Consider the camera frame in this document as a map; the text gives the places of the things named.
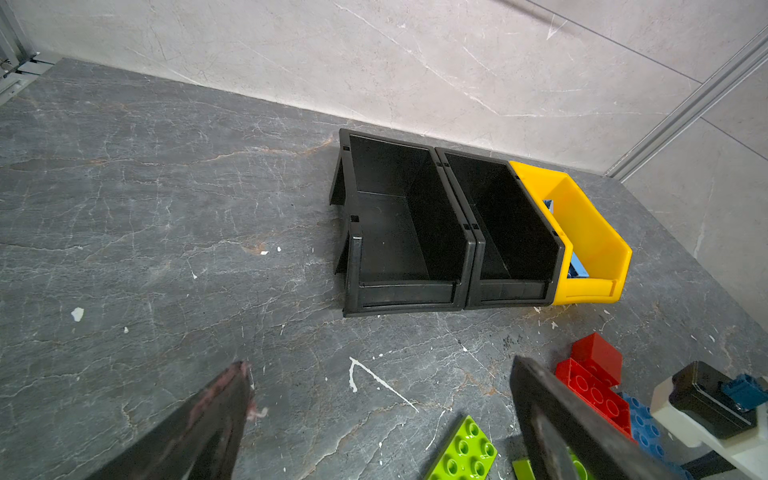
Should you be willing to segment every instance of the blue lego brick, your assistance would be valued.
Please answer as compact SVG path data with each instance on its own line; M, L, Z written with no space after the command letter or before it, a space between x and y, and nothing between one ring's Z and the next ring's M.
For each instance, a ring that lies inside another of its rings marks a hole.
M629 404L629 419L632 425L632 438L637 440L637 445L648 455L661 460L672 472L685 480L693 480L693 476L683 470L679 465L664 459L664 448L661 446L661 432L656 425L656 420L650 414L650 409L640 403L640 400L620 393L621 398Z
M571 257L571 265L568 267L568 278L589 278L589 273L574 252Z
M763 390L754 377L746 373L742 373L731 382L724 383L721 389L745 411L768 402L768 392Z

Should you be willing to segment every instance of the gray marble surface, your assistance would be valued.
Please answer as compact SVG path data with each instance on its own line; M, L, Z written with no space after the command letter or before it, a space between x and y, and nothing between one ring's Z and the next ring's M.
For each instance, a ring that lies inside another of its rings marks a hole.
M512 358L553 369L595 330L645 402L695 359L768 371L768 333L623 186L577 171L634 249L619 303L342 318L340 127L455 147L69 60L0 108L3 476L85 477L233 359L269 408L238 479L417 479L464 414L501 453L489 478L514 478ZM360 367L353 392L350 358L414 408Z

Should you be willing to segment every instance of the brown stain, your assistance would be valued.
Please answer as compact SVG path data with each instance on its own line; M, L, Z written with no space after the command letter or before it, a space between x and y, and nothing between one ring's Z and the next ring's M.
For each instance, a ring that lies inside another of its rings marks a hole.
M266 251L266 243L261 242L258 245L240 245L240 248L251 255L261 255L262 252Z
M331 136L328 137L328 140L324 141L320 145L316 145L315 147L308 148L305 151L298 152L297 155L302 156L302 157L303 156L309 156L311 154L316 153L318 150L321 150L321 149L327 147L328 145L331 145L332 142L333 142L333 135L331 134Z

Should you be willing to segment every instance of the storage bin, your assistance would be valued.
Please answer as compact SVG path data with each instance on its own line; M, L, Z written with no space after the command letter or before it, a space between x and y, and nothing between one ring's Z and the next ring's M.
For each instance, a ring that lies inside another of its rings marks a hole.
M509 163L565 244L565 261L553 304L617 302L632 258L629 245L570 175L516 161ZM554 213L543 200L552 200ZM573 252L589 278L568 278Z
M435 150L476 240L466 308L551 304L565 247L509 163Z
M346 129L339 142L344 315L462 309L475 237L435 150Z

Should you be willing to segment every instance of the blue connector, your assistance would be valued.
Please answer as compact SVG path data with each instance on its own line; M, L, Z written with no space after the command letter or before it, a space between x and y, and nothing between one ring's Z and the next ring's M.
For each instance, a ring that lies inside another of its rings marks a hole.
M684 480L694 480L694 477L679 465L664 459L664 448L661 446L661 432L656 425L656 420L650 414L650 409L640 403L640 400L620 393L621 398L629 404L630 423L632 425L632 438L637 441L637 446L648 455L661 460L672 472Z
M749 412L768 402L768 392L757 383L754 377L746 373L742 373L735 380L724 383L721 389L737 404L742 412Z

